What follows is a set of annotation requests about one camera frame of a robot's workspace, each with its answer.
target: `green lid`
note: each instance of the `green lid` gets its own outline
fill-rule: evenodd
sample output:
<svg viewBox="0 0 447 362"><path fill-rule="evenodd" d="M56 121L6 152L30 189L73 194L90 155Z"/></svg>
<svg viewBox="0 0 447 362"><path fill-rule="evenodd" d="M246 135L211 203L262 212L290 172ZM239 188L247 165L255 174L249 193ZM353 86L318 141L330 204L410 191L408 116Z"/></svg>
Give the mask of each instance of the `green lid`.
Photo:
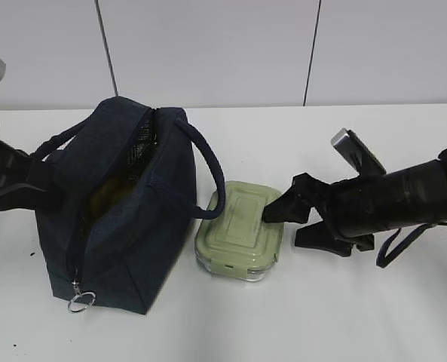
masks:
<svg viewBox="0 0 447 362"><path fill-rule="evenodd" d="M228 181L226 206L214 220L203 220L195 239L197 258L209 272L249 281L263 278L278 258L283 223L262 221L263 208L281 193L267 186ZM216 192L208 205L213 209Z"/></svg>

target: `white tabletop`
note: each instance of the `white tabletop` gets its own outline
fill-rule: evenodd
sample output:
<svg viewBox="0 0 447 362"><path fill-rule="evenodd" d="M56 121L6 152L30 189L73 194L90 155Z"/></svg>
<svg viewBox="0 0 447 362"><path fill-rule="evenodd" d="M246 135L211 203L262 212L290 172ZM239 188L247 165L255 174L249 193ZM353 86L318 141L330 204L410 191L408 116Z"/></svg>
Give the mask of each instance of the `white tabletop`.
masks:
<svg viewBox="0 0 447 362"><path fill-rule="evenodd" d="M89 113L0 112L0 137L31 152ZM329 144L343 127L388 172L447 147L447 105L189 109L188 118L227 180L282 192L298 173L328 183L355 176ZM196 161L206 206L215 186L198 153ZM341 258L294 248L298 227L286 224L280 261L258 283L199 268L193 234L146 316L69 314L52 297L33 213L0 213L0 360L447 361L447 228L427 231L380 269L377 250ZM377 235L377 248L389 234Z"/></svg>

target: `bag handle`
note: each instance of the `bag handle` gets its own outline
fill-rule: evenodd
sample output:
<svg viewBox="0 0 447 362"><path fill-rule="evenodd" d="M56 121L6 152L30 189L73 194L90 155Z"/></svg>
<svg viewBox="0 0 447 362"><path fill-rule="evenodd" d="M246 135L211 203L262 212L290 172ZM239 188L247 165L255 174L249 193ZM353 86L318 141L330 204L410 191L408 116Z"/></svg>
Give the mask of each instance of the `bag handle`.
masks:
<svg viewBox="0 0 447 362"><path fill-rule="evenodd" d="M42 160L50 153L56 151L64 143L73 138L86 125L86 120L77 123L75 126L68 128L56 136L52 136L50 140L42 143L32 154L31 157Z"/></svg>
<svg viewBox="0 0 447 362"><path fill-rule="evenodd" d="M203 155L215 180L218 203L213 210L203 210L189 200L188 197L175 190L166 180L154 173L151 174L148 185L155 190L160 198L163 198L168 204L180 209L189 216L195 219L215 219L225 209L225 177L223 176L222 167L208 142L195 127L182 121L176 121L176 125L197 146Z"/></svg>

